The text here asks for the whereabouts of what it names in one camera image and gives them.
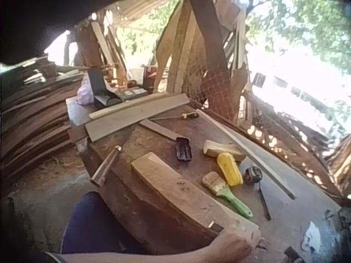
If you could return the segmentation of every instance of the dirt floor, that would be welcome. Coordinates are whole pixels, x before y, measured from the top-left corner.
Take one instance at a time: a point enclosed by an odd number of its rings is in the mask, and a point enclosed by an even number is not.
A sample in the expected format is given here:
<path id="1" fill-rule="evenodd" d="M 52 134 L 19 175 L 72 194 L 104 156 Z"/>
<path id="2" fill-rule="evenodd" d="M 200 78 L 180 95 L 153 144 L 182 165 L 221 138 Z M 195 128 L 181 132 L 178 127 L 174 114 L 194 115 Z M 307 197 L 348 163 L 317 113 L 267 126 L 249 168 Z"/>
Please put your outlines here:
<path id="1" fill-rule="evenodd" d="M 94 186 L 72 147 L 53 155 L 20 179 L 9 197 L 16 214 L 29 225 L 29 235 L 42 251 L 59 252 L 75 204 Z"/>

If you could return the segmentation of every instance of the wooden workbench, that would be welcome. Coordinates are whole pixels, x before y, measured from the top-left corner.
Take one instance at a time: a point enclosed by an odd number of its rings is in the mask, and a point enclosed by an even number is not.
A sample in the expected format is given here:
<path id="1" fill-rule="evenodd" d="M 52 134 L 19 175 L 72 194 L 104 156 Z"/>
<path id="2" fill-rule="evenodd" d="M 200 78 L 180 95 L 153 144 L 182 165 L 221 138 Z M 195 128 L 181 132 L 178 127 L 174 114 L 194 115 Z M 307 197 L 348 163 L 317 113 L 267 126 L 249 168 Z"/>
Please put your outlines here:
<path id="1" fill-rule="evenodd" d="M 88 114 L 94 111 L 91 106 L 77 105 L 75 98 L 67 100 L 67 107 L 73 126 L 88 122 Z M 189 106 L 182 106 L 159 116 L 174 116 L 193 110 Z M 112 148 L 116 145 L 122 146 L 119 161 L 113 164 L 105 185 L 98 189 L 115 217 L 137 240 L 156 254 L 194 250 L 208 244 L 213 237 L 199 232 L 200 230 L 191 222 L 186 221 L 183 216 L 157 196 L 132 172 L 130 163 L 148 152 L 153 152 L 199 189 L 211 195 L 208 189 L 203 187 L 201 178 L 210 171 L 221 173 L 216 160 L 203 155 L 203 143 L 206 139 L 225 144 L 231 143 L 231 140 L 202 118 L 162 120 L 158 121 L 158 124 L 190 138 L 193 153 L 191 162 L 179 163 L 176 159 L 173 141 L 137 124 L 94 143 L 88 139 L 82 139 L 76 143 L 77 149 L 88 173 L 92 176 Z M 336 233 L 324 219 L 324 213 L 327 209 L 336 212 L 339 206 L 322 193 L 317 186 L 307 181 L 281 160 L 235 131 L 231 130 L 231 132 L 269 164 L 283 180 L 286 180 L 297 195 L 296 200 L 290 200 L 268 176 L 264 175 L 262 190 L 273 218 L 268 222 L 263 213 L 257 186 L 254 188 L 246 185 L 232 187 L 235 196 L 252 210 L 252 221 L 260 226 L 262 237 L 269 244 L 268 251 L 255 249 L 244 262 L 280 263 L 285 257 L 284 250 L 289 246 L 293 246 L 303 255 L 306 262 L 328 262 L 335 253 L 333 243 Z M 240 164 L 239 169 L 244 173 L 245 169 L 251 165 L 254 164 L 249 158 L 246 158 Z M 228 206 L 225 201 L 219 198 L 217 200 Z M 321 234 L 321 249 L 318 255 L 301 251 L 301 242 L 310 221 L 316 224 Z"/>

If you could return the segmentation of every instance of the corrugated roof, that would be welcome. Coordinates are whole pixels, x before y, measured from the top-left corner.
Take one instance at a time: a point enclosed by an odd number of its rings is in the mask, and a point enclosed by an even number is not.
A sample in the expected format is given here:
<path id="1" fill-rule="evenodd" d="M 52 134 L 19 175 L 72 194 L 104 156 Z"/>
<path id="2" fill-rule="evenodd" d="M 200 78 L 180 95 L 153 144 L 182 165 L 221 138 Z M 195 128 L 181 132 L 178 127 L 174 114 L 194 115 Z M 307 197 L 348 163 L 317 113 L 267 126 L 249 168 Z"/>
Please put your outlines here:
<path id="1" fill-rule="evenodd" d="M 114 14 L 114 24 L 125 27 L 166 2 L 167 0 L 124 0 L 109 7 Z"/>

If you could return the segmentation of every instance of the yellow sponge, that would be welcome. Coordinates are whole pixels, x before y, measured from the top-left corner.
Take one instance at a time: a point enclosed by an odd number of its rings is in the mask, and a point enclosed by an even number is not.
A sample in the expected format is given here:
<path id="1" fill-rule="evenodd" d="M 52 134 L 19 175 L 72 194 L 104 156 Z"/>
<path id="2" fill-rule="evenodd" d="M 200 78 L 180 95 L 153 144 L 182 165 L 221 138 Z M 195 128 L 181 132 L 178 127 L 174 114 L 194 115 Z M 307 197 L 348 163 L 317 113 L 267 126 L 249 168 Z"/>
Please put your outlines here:
<path id="1" fill-rule="evenodd" d="M 217 163 L 222 170 L 228 185 L 235 186 L 242 184 L 242 176 L 235 163 L 233 155 L 227 152 L 220 153 L 217 156 Z"/>

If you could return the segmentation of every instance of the blue pants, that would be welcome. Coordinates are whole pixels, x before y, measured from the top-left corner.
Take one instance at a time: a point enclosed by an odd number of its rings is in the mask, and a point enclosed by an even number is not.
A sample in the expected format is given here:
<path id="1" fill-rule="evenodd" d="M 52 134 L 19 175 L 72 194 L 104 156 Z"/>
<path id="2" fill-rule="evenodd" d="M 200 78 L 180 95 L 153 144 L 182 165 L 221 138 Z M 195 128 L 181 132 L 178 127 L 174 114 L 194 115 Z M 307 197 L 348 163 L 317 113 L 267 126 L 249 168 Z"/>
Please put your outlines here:
<path id="1" fill-rule="evenodd" d="M 100 194 L 89 192 L 74 208 L 61 254 L 101 252 L 149 254 L 117 221 Z"/>

